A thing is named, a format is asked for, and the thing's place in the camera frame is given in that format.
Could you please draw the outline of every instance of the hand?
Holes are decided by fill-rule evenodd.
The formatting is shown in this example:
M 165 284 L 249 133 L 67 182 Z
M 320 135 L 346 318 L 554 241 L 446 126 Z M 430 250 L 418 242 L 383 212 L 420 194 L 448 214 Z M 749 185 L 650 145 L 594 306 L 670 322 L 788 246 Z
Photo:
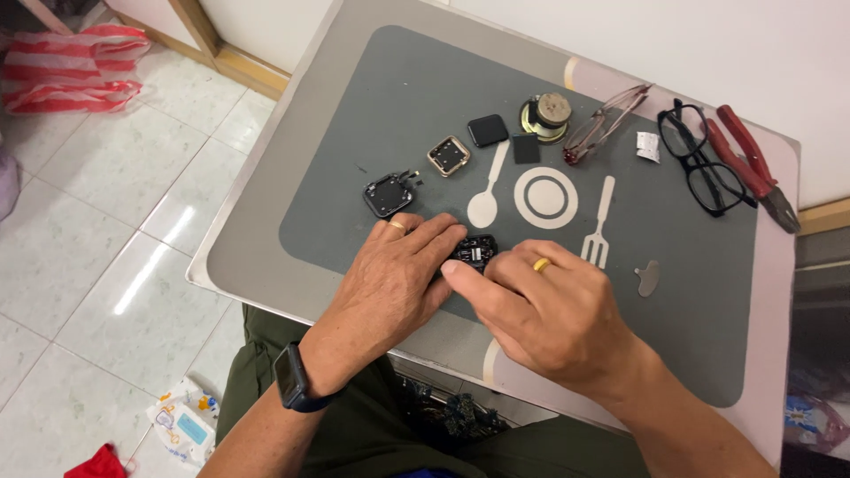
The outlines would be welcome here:
M 552 263 L 536 272 L 544 257 Z M 608 277 L 555 242 L 524 241 L 484 276 L 455 260 L 442 271 L 508 357 L 603 406 L 626 396 L 641 356 L 654 354 L 622 321 Z
M 467 228 L 447 213 L 428 221 L 397 213 L 392 221 L 411 233 L 378 221 L 330 306 L 298 346 L 317 396 L 342 388 L 427 322 L 451 295 L 444 278 L 430 282 Z

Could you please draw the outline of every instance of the eyeglass frame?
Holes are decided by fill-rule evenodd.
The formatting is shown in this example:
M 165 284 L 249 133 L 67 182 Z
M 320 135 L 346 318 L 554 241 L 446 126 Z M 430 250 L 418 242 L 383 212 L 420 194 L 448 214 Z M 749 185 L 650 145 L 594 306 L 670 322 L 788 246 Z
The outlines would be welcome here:
M 649 97 L 649 89 L 653 86 L 655 86 L 655 83 L 637 85 L 635 87 L 621 91 L 618 94 L 612 96 L 608 101 L 605 101 L 605 103 L 600 106 L 598 110 L 593 112 L 593 114 L 590 116 L 590 119 L 582 123 L 580 128 L 576 129 L 575 132 L 578 133 L 586 125 L 592 124 L 594 122 L 596 123 L 593 125 L 590 131 L 581 138 L 581 141 L 575 143 L 574 145 L 570 145 L 575 141 L 575 134 L 573 134 L 569 137 L 569 139 L 567 139 L 566 142 L 564 142 L 564 161 L 566 161 L 567 164 L 569 164 L 570 166 L 575 166 L 584 156 L 587 155 L 587 153 L 592 151 L 597 146 L 601 145 L 605 141 L 605 139 L 608 138 L 614 132 L 614 130 L 617 129 L 623 123 L 624 119 L 626 118 L 626 115 L 628 115 L 632 111 L 635 111 L 635 109 L 637 109 L 638 106 L 640 106 L 641 103 L 643 103 Z M 585 143 L 605 123 L 605 113 L 608 110 L 615 108 L 623 101 L 628 100 L 632 96 L 634 97 L 634 99 L 632 100 L 631 104 L 626 108 L 622 108 L 622 114 L 620 114 L 620 116 L 615 119 L 613 123 L 611 123 L 611 126 L 608 128 L 607 131 L 602 134 L 602 137 L 600 137 L 590 145 L 585 145 Z M 581 148 L 578 153 L 575 153 L 576 148 Z
M 682 121 L 682 111 L 685 108 L 694 109 L 697 114 L 700 116 L 700 120 L 702 121 L 702 128 L 706 134 L 703 136 L 702 140 L 699 143 L 694 136 L 694 133 L 688 128 L 688 126 Z M 685 143 L 685 146 L 688 147 L 688 153 L 683 155 L 678 155 L 670 147 L 670 144 L 667 142 L 667 137 L 664 135 L 664 121 L 668 120 L 670 124 L 678 130 L 679 136 L 682 138 L 682 141 Z M 684 105 L 683 102 L 676 98 L 673 100 L 673 108 L 671 110 L 663 110 L 658 113 L 657 117 L 658 121 L 658 133 L 661 137 L 661 141 L 664 143 L 664 146 L 667 148 L 667 151 L 670 152 L 676 159 L 679 160 L 679 163 L 682 165 L 682 168 L 685 170 L 685 179 L 688 181 L 688 189 L 690 189 L 691 194 L 696 199 L 697 203 L 712 217 L 719 218 L 723 216 L 729 209 L 734 208 L 735 206 L 745 202 L 747 205 L 757 208 L 758 203 L 756 199 L 750 197 L 746 194 L 746 188 L 744 187 L 744 183 L 741 182 L 738 174 L 730 168 L 728 165 L 722 162 L 714 162 L 708 159 L 706 154 L 702 151 L 703 146 L 708 142 L 708 120 L 706 120 L 706 115 L 702 111 L 702 107 L 697 105 Z M 689 161 L 690 158 L 693 158 L 695 164 L 692 165 Z M 714 168 L 724 168 L 726 169 L 733 178 L 738 182 L 739 189 L 735 190 L 732 186 L 726 184 L 726 181 L 720 177 L 720 174 Z M 711 196 L 714 199 L 715 207 L 711 208 L 709 205 L 705 204 L 703 198 L 697 194 L 694 190 L 694 185 L 691 182 L 691 174 L 694 171 L 698 170 L 703 176 L 703 180 L 709 187 L 709 191 L 711 192 Z M 715 184 L 714 179 L 709 175 L 709 171 L 714 175 L 714 179 L 717 180 L 717 183 L 726 191 L 728 191 L 732 196 L 735 196 L 738 200 L 734 203 L 726 206 L 723 203 L 723 198 L 720 196 L 720 190 L 717 188 L 717 184 Z

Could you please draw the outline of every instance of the white tile floor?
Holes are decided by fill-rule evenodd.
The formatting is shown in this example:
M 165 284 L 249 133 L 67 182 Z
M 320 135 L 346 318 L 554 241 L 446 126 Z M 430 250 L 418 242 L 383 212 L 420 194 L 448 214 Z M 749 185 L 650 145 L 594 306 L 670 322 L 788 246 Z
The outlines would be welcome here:
M 241 305 L 184 273 L 275 103 L 158 45 L 138 74 L 125 112 L 0 116 L 24 185 L 0 222 L 0 478 L 61 476 L 107 441 L 138 478 L 193 476 L 145 409 L 186 373 L 220 397 L 244 344 Z M 551 416 L 398 363 L 516 423 Z

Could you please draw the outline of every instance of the red striped plastic bag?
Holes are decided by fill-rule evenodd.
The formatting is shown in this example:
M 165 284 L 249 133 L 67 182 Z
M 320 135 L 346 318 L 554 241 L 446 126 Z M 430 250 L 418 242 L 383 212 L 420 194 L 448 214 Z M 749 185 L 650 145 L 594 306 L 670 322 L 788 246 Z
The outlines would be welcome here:
M 150 48 L 131 26 L 91 26 L 77 35 L 16 33 L 3 63 L 9 113 L 121 111 L 142 88 L 131 79 Z

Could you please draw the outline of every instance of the red handle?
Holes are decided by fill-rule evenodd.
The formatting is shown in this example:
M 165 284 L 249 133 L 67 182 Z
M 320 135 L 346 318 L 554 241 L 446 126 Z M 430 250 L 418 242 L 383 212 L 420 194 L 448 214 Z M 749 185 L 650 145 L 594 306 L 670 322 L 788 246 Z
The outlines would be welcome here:
M 738 141 L 741 149 L 744 150 L 744 154 L 750 161 L 752 170 L 767 181 L 769 185 L 775 185 L 778 181 L 770 175 L 770 169 L 768 169 L 768 164 L 764 161 L 762 150 L 758 147 L 758 143 L 753 139 L 750 131 L 744 126 L 744 123 L 738 118 L 738 115 L 732 111 L 732 107 L 723 105 L 717 108 L 717 117 L 720 118 L 720 121 L 723 122 L 726 129 L 732 134 L 732 137 L 735 138 L 735 141 Z
M 746 187 L 752 191 L 753 196 L 756 199 L 762 199 L 765 197 L 770 190 L 773 189 L 771 185 L 765 182 L 758 174 L 753 172 L 753 170 L 744 164 L 743 161 L 738 158 L 735 153 L 729 148 L 729 142 L 726 141 L 726 137 L 723 136 L 723 132 L 720 131 L 720 127 L 717 126 L 717 123 L 714 120 L 707 120 L 708 122 L 708 142 L 711 143 L 711 148 L 714 152 L 717 153 L 717 156 L 720 157 L 720 160 L 725 162 L 727 166 L 732 168 L 738 174 L 738 177 L 741 181 L 744 182 Z

